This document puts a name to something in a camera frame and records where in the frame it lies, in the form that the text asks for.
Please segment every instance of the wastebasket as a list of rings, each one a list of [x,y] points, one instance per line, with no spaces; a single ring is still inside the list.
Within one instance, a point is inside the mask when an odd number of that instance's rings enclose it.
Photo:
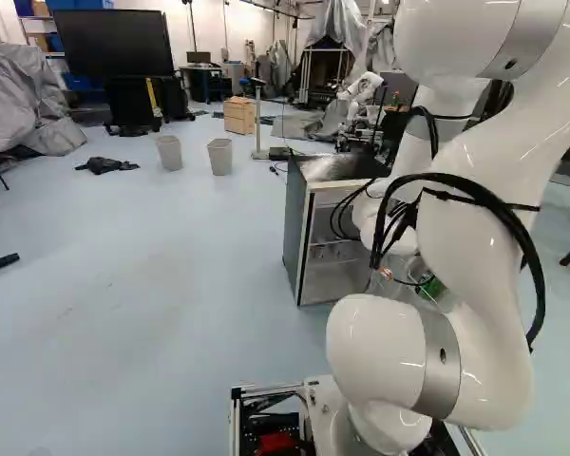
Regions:
[[[207,144],[214,176],[232,173],[232,140],[218,138]]]

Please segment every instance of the blue bin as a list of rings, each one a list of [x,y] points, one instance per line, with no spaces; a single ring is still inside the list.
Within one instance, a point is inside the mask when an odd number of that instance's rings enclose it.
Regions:
[[[113,0],[47,0],[48,9],[56,10],[112,10]]]
[[[64,82],[69,90],[75,92],[91,92],[104,90],[104,87],[99,83],[93,83],[86,76],[74,76],[72,73],[64,73]]]
[[[15,0],[15,9],[19,17],[34,15],[34,11],[31,8],[31,0]]]
[[[64,52],[64,45],[57,33],[49,33],[47,38],[51,52]]]

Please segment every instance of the cardboard box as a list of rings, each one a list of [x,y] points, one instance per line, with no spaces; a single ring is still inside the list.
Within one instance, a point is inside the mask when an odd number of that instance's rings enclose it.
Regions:
[[[224,130],[247,135],[256,131],[256,106],[252,100],[232,97],[224,102]]]
[[[32,46],[37,46],[43,52],[48,52],[48,41],[44,33],[28,33],[28,40]]]
[[[34,16],[50,17],[50,11],[44,1],[33,0],[31,2],[31,10],[34,11]]]

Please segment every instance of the table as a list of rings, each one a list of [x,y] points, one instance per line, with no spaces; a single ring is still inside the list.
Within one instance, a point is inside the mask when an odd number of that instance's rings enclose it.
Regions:
[[[337,238],[330,219],[343,198],[369,179],[389,173],[388,167],[369,155],[290,157],[283,264],[297,306],[334,302],[363,291],[370,253],[360,242]],[[342,218],[343,229],[358,235],[351,210]]]
[[[190,97],[195,102],[206,102],[208,105],[211,103],[211,94],[217,93],[219,100],[223,101],[224,89],[222,82],[223,69],[219,66],[182,66],[181,72],[188,74],[190,82]],[[211,78],[218,77],[219,85],[215,87],[211,84]]]

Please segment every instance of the gray trash can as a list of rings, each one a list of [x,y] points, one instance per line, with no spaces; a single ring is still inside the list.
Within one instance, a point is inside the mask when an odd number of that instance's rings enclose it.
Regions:
[[[162,167],[169,171],[177,171],[183,167],[181,160],[181,144],[175,136],[159,136],[156,140]]]
[[[207,144],[214,176],[232,173],[232,140],[218,138]]]

